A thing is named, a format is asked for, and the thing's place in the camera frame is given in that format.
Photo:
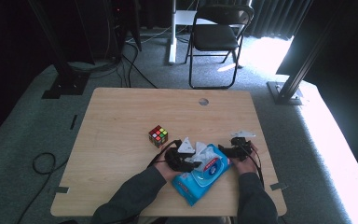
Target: chair seat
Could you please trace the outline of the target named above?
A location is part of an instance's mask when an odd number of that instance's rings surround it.
[[[201,24],[194,27],[194,47],[198,50],[234,50],[237,37],[230,26]]]

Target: colorful puzzle cube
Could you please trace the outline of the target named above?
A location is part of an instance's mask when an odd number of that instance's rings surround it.
[[[156,147],[161,147],[168,141],[168,132],[158,125],[156,128],[149,132],[149,140]]]

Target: wooden table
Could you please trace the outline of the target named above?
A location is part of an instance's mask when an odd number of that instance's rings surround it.
[[[207,105],[200,101],[208,100]],[[157,125],[169,133],[169,142],[189,137],[230,147],[231,133],[245,130],[259,148],[266,191],[278,214],[286,212],[252,97],[247,91],[199,91],[99,88],[93,93],[60,187],[51,206],[53,216],[92,216],[109,201],[122,183],[143,171],[159,152],[148,132]],[[237,215],[238,175],[230,168],[194,206],[189,206],[171,183],[141,214],[160,216]]]

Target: floor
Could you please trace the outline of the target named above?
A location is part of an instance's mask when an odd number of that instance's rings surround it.
[[[60,223],[69,219],[90,222],[89,217],[53,217],[49,208],[54,199],[51,190],[60,184],[93,90],[155,86],[188,89],[188,64],[180,63],[186,43],[178,41],[177,64],[169,65],[167,36],[145,31],[143,41],[141,52],[126,45],[125,58],[108,70],[73,63],[82,70],[93,69],[82,95],[42,100],[43,92],[57,76],[53,66],[34,79],[0,129],[0,223]],[[241,56],[243,68],[229,89],[252,94],[277,176],[287,186],[282,190],[287,213],[279,222],[358,223],[358,164],[318,87],[309,82],[301,84],[302,106],[275,105],[267,88],[267,81],[287,79],[275,75],[275,71],[289,47],[290,42],[279,38],[247,38]],[[223,71],[222,67],[230,62],[216,62],[210,59],[199,63],[199,69],[209,78],[195,77],[195,81],[226,81],[224,74],[231,70]],[[63,164],[63,168],[52,172],[54,161],[56,167]]]

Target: person's left hand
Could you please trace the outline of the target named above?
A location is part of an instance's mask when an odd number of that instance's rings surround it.
[[[171,167],[165,161],[165,152],[167,152],[168,150],[170,150],[170,148],[165,150],[159,156],[158,160],[154,163],[154,166],[158,169],[158,171],[161,173],[161,175],[167,182],[171,181],[176,175],[181,174],[181,172],[177,172],[171,169]]]

